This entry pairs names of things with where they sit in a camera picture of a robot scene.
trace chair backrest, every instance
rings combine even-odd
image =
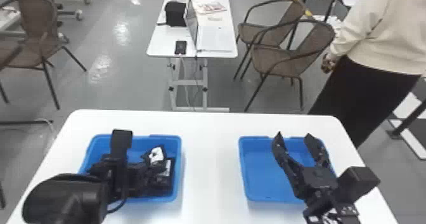
[[[305,13],[305,9],[302,3],[298,1],[292,1],[290,6],[284,13],[283,17],[278,22],[278,24],[288,23],[288,22],[293,22],[295,20],[298,20],[302,17],[302,15],[304,15],[304,13]],[[280,35],[280,36],[275,36],[275,39],[276,39],[275,43],[281,44],[285,40],[285,38],[288,36],[288,34],[290,33],[293,27],[294,27],[294,24],[291,24],[289,26],[282,26],[276,30],[271,30],[270,32],[272,32],[273,34],[276,35],[278,33]]]
[[[299,72],[305,71],[317,57],[322,54],[322,52],[330,45],[334,39],[334,30],[333,27],[324,22],[311,22],[314,27],[305,37],[305,39],[297,47],[297,54],[313,53],[312,55],[305,56],[303,58],[297,59],[297,70]]]
[[[21,25],[29,39],[40,39],[47,32],[48,39],[58,38],[58,12],[52,0],[17,0]]]

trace laptop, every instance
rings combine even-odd
[[[184,19],[197,51],[232,52],[233,41],[229,40],[229,33],[223,27],[213,25],[199,26],[197,13],[191,0],[186,5]]]

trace black pants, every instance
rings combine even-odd
[[[358,148],[404,100],[419,78],[365,67],[344,56],[309,114],[339,119]]]

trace smartphone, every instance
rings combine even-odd
[[[174,54],[185,55],[186,54],[186,41],[176,41],[176,47],[174,48]]]

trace person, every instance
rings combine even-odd
[[[308,112],[338,118],[358,148],[426,69],[426,0],[359,0],[321,66],[332,70]]]

